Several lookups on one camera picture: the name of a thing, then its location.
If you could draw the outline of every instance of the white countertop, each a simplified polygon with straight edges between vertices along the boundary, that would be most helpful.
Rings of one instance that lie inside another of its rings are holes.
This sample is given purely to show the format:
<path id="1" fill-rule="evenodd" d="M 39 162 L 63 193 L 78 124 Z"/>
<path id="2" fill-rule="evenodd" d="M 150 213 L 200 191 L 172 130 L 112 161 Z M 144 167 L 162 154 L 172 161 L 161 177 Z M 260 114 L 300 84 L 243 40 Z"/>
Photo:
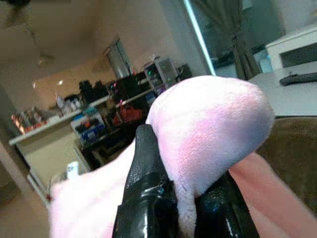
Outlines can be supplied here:
<path id="1" fill-rule="evenodd" d="M 262 73 L 250 82 L 265 92 L 276 116 L 317 116 L 317 82 L 281 86 L 279 81 L 290 72 L 317 72 L 317 61 Z"/>
<path id="2" fill-rule="evenodd" d="M 89 107 L 95 107 L 95 106 L 97 106 L 97 105 L 99 105 L 101 103 L 104 103 L 104 102 L 106 102 L 108 100 L 108 98 L 109 98 L 109 96 L 100 98 L 100 99 L 92 102 L 91 104 L 89 104 Z M 48 123 L 46 125 L 43 125 L 43 126 L 37 128 L 37 129 L 33 130 L 33 131 L 30 131 L 30 132 L 26 133 L 25 135 L 20 135 L 20 136 L 14 138 L 12 140 L 9 140 L 9 145 L 15 145 L 16 143 L 21 142 L 22 140 L 25 140 L 25 139 L 27 139 L 27 138 L 29 138 L 29 137 L 31 137 L 33 135 L 36 135 L 36 134 L 38 134 L 38 133 L 40 133 L 40 132 L 42 132 L 44 130 L 47 130 L 47 129 L 49 129 L 49 128 L 57 125 L 57 124 L 60 124 L 60 123 L 62 123 L 64 121 L 66 121 L 66 120 L 72 119 L 73 117 L 75 117 L 76 115 L 80 114 L 81 112 L 82 112 L 81 110 L 76 110 L 76 111 L 74 111 L 74 112 L 72 112 L 72 113 L 70 113 L 68 115 L 60 117 L 59 119 L 54 120 L 54 121 L 52 121 L 52 122 L 50 122 L 50 123 Z"/>
<path id="3" fill-rule="evenodd" d="M 281 44 L 283 42 L 301 37 L 301 36 L 306 35 L 306 34 L 310 34 L 310 33 L 315 32 L 315 31 L 317 31 L 317 23 L 313 23 L 313 24 L 301 27 L 301 28 L 299 28 L 295 31 L 292 31 L 292 32 L 286 34 L 285 36 L 277 39 L 276 41 L 273 41 L 273 42 L 267 44 L 266 48 L 270 48 L 274 45 Z"/>

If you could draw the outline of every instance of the electronic device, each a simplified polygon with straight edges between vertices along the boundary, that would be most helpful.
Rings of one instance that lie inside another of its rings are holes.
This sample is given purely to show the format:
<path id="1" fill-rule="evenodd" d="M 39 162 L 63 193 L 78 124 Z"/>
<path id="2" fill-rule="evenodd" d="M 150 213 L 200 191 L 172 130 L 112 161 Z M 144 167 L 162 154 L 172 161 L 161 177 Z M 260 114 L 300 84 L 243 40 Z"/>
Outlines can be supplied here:
<path id="1" fill-rule="evenodd" d="M 289 76 L 280 80 L 282 86 L 288 86 L 290 84 L 297 83 L 311 83 L 317 82 L 317 73 L 306 73 L 306 74 L 293 74 L 290 72 Z"/>
<path id="2" fill-rule="evenodd" d="M 150 86 L 159 95 L 176 84 L 178 73 L 170 58 L 155 58 L 144 66 L 144 72 Z"/>

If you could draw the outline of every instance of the brown couch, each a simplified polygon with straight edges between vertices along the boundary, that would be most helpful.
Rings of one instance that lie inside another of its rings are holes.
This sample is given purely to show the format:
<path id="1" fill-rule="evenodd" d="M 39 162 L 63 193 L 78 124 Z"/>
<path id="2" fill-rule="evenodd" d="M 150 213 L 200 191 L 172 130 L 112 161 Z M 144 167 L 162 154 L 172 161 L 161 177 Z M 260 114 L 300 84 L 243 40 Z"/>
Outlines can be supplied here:
<path id="1" fill-rule="evenodd" d="M 317 117 L 277 119 L 258 153 L 317 214 Z"/>

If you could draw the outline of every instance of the shelf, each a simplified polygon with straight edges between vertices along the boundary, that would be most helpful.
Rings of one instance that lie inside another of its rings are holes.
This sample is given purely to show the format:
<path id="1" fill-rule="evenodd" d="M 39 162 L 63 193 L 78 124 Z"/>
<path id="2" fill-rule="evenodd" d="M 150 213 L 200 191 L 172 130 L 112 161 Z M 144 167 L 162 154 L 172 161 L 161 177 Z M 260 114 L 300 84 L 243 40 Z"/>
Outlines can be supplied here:
<path id="1" fill-rule="evenodd" d="M 100 104 L 106 102 L 108 100 L 108 98 L 109 98 L 109 96 L 100 98 L 100 99 L 92 102 L 91 104 L 89 104 L 89 107 L 95 107 L 97 105 L 100 105 Z M 62 123 L 64 121 L 66 121 L 66 120 L 72 119 L 73 117 L 77 116 L 80 113 L 82 113 L 81 110 L 76 110 L 76 111 L 74 111 L 74 112 L 72 112 L 72 113 L 70 113 L 68 115 L 60 117 L 59 119 L 54 120 L 54 121 L 52 121 L 52 122 L 50 122 L 50 123 L 48 123 L 46 125 L 43 125 L 43 126 L 37 128 L 37 129 L 33 130 L 33 131 L 30 131 L 30 132 L 26 133 L 25 135 L 20 135 L 20 136 L 14 138 L 12 140 L 9 140 L 9 145 L 15 145 L 15 144 L 17 144 L 17 143 L 19 143 L 19 142 L 21 142 L 21 141 L 23 141 L 23 140 L 25 140 L 27 138 L 30 138 L 33 135 L 41 133 L 42 131 L 45 131 L 45 130 L 47 130 L 47 129 L 49 129 L 49 128 L 57 125 L 57 124 L 60 124 L 60 123 Z"/>
<path id="2" fill-rule="evenodd" d="M 153 89 L 149 89 L 149 90 L 147 90 L 147 91 L 144 91 L 143 93 L 140 93 L 140 94 L 138 94 L 138 95 L 136 95 L 136 96 L 134 96 L 134 97 L 132 97 L 132 98 L 129 98 L 128 100 L 125 100 L 125 101 L 123 101 L 122 103 L 118 103 L 115 107 L 116 108 L 119 108 L 121 105 L 126 105 L 126 104 L 128 104 L 128 103 L 131 103 L 132 101 L 134 101 L 134 100 L 136 100 L 136 99 L 138 99 L 138 98 L 141 98 L 142 96 L 144 96 L 144 95 L 147 95 L 148 93 L 151 93 L 151 92 L 153 92 L 154 90 Z"/>

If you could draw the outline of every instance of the pink fabric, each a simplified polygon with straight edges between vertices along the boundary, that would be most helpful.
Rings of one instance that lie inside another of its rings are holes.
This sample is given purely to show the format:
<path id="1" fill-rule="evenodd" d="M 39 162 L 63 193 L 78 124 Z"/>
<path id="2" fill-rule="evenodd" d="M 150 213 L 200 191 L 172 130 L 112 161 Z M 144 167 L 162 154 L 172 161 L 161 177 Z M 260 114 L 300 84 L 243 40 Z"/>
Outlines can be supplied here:
<path id="1" fill-rule="evenodd" d="M 154 102 L 148 123 L 176 185 L 179 226 L 185 236 L 193 235 L 195 197 L 246 156 L 230 172 L 261 237 L 317 234 L 316 220 L 305 206 L 261 157 L 249 155 L 265 140 L 273 123 L 267 99 L 255 85 L 211 76 L 186 80 Z M 54 188 L 53 238 L 111 237 L 134 146 L 103 168 Z"/>
<path id="2" fill-rule="evenodd" d="M 315 217 L 258 154 L 230 169 L 261 237 L 314 238 Z"/>

